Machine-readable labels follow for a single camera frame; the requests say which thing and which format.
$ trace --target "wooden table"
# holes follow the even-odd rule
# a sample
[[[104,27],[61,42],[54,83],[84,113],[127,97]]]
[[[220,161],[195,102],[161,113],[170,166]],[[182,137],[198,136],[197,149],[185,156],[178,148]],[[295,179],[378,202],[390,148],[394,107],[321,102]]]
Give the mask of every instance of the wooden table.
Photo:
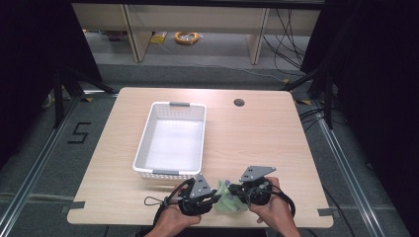
[[[242,99],[243,107],[234,105]],[[319,216],[329,208],[314,162],[288,92],[123,88],[114,104],[93,154],[75,202],[73,224],[152,224],[158,205],[146,206],[148,196],[164,198],[173,184],[143,180],[132,169],[142,131],[153,102],[189,102],[207,105],[202,173],[209,185],[238,179],[249,165],[274,166],[271,176],[295,202],[298,227],[330,227],[332,216]],[[214,208],[199,226],[266,227],[250,212],[221,214]]]

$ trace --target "floor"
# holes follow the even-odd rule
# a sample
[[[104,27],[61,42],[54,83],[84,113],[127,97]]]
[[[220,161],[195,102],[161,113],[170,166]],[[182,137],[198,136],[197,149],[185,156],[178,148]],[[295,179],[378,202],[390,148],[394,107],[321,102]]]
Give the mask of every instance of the floor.
[[[126,70],[137,66],[209,67],[244,73],[247,76],[252,76],[251,73],[258,70],[258,72],[276,71],[278,67],[285,72],[282,73],[283,76],[277,77],[273,74],[268,77],[279,83],[284,83],[288,79],[285,75],[302,74],[284,59],[275,60],[273,52],[265,42],[262,45],[258,64],[250,64],[246,38],[242,35],[201,34],[199,41],[192,45],[176,44],[173,41],[173,35],[173,33],[168,33],[162,45],[151,44],[144,60],[140,63],[133,61],[127,41],[109,41],[106,35],[93,32],[86,33],[86,39],[101,73],[105,78],[112,77],[114,80],[110,81],[110,84],[116,86],[128,83],[126,78],[129,77],[129,74],[114,75],[116,70],[113,68],[116,67],[126,68]],[[267,40],[273,45],[278,45],[278,40],[274,36],[267,36]],[[305,50],[308,41],[309,38],[294,38],[294,43],[302,50]],[[294,52],[286,48],[281,49],[281,52],[298,63]],[[293,95],[296,100],[306,99],[302,93],[306,91],[306,88],[307,86],[303,85],[295,90]],[[25,199],[26,204],[20,210],[19,217],[12,220],[13,228],[7,233],[2,233],[2,236],[127,236],[138,230],[138,226],[71,225],[66,221],[67,208],[77,192],[107,119],[106,116],[95,115],[108,115],[114,101],[115,98],[100,98],[94,99],[91,103],[78,103],[73,112],[77,116],[68,120],[68,125],[54,143],[51,155],[41,167],[39,177],[34,180],[34,189],[28,199]],[[320,105],[321,101],[317,101],[311,105],[297,104],[296,107],[302,114]],[[46,143],[50,142],[48,138],[52,131],[53,113],[53,107],[45,107],[44,112],[28,132],[21,151],[2,169],[0,210],[5,211],[8,207],[10,208],[14,195],[23,187],[22,184],[33,165],[37,163],[40,154],[45,152],[42,149]],[[353,136],[351,128],[345,124],[344,115],[339,111],[334,111],[332,115],[334,121],[332,134],[340,145],[337,151],[331,148],[330,144],[331,142],[333,144],[333,139],[326,138],[330,132],[328,133],[324,128],[326,127],[324,121],[319,118],[321,115],[312,115],[303,119],[302,125],[320,180],[325,192],[330,193],[328,201],[331,209],[334,210],[335,224],[330,229],[300,229],[301,235],[409,236],[374,174],[374,170],[366,166],[363,150]],[[73,134],[73,128],[80,121],[91,122],[88,128],[84,127],[84,129],[89,129],[89,139],[86,139],[83,145],[70,146],[68,141],[80,138]],[[339,156],[343,157],[347,163],[342,164]],[[348,172],[348,166],[350,173],[353,174],[349,178],[345,175]],[[354,183],[356,189],[361,189],[358,193],[362,194],[361,198],[354,193]],[[373,217],[377,218],[376,230],[381,230],[381,233],[374,234],[370,225],[366,223],[363,216],[364,208],[361,206],[365,203],[371,207]]]

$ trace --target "white basket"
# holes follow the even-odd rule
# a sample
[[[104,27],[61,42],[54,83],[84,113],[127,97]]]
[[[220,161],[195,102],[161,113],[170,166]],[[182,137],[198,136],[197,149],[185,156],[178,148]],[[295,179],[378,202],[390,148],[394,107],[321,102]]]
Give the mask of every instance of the white basket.
[[[207,107],[155,102],[132,168],[144,179],[186,180],[201,172]]]

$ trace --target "desk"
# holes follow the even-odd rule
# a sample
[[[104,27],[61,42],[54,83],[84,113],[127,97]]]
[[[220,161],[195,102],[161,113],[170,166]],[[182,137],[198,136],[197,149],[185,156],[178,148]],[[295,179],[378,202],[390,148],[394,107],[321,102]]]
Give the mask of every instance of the desk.
[[[243,107],[233,104],[245,102]],[[330,227],[332,216],[319,216],[329,208],[299,118],[288,92],[124,88],[121,90],[71,209],[73,224],[150,225],[158,206],[144,205],[147,196],[164,198],[172,184],[143,180],[132,163],[156,101],[203,103],[208,107],[202,172],[216,189],[218,180],[237,183],[249,165],[275,166],[281,188],[296,206],[298,227]],[[250,211],[219,214],[213,208],[199,226],[266,227]]]

